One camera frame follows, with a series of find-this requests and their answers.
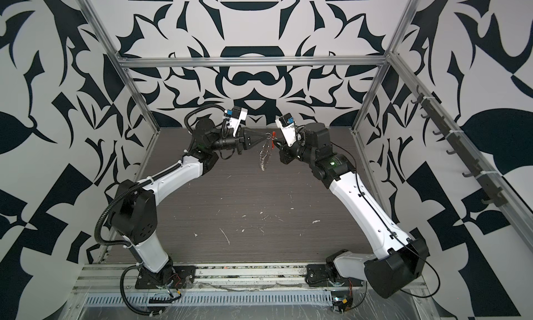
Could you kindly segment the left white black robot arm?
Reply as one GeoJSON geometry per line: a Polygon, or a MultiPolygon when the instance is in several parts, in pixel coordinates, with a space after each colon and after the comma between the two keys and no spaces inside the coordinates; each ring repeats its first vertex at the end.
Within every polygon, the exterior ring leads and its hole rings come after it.
{"type": "Polygon", "coordinates": [[[163,249],[156,230],[158,206],[172,193],[207,174],[219,160],[220,151],[241,153],[267,140],[265,132],[253,131],[230,121],[216,126],[202,119],[190,131],[192,140],[183,157],[172,166],[141,181],[125,181],[110,204],[107,220],[140,266],[142,277],[161,288],[173,281],[174,263],[163,249]]]}

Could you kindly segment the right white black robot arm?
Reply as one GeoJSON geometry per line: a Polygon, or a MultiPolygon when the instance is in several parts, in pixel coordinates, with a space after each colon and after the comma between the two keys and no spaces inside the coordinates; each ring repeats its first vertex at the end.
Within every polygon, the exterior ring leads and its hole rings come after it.
{"type": "Polygon", "coordinates": [[[330,133],[322,123],[297,126],[292,118],[278,119],[283,139],[275,139],[280,161],[299,160],[335,195],[354,218],[368,240],[372,255],[340,251],[330,257],[334,273],[342,278],[366,281],[386,299],[421,276],[429,250],[423,239],[403,231],[369,193],[356,166],[334,152],[330,133]]]}

